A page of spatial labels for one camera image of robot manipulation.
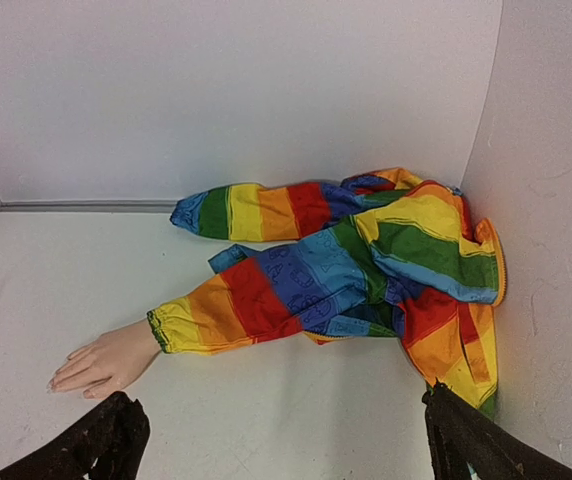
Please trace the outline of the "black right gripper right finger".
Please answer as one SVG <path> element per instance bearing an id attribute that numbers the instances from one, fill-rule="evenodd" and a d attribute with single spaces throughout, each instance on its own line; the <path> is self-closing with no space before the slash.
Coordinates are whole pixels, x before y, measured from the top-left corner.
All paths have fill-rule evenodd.
<path id="1" fill-rule="evenodd" d="M 566 479 L 572 469 L 516 439 L 443 383 L 422 396 L 436 479 Z"/>

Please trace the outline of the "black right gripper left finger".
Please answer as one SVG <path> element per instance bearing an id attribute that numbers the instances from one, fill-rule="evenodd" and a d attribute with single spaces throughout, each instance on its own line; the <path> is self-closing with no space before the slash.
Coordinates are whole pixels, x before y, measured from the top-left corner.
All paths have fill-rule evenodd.
<path id="1" fill-rule="evenodd" d="M 0 480 L 134 480 L 150 437 L 140 401 L 118 391 L 60 435 L 0 470 Z"/>

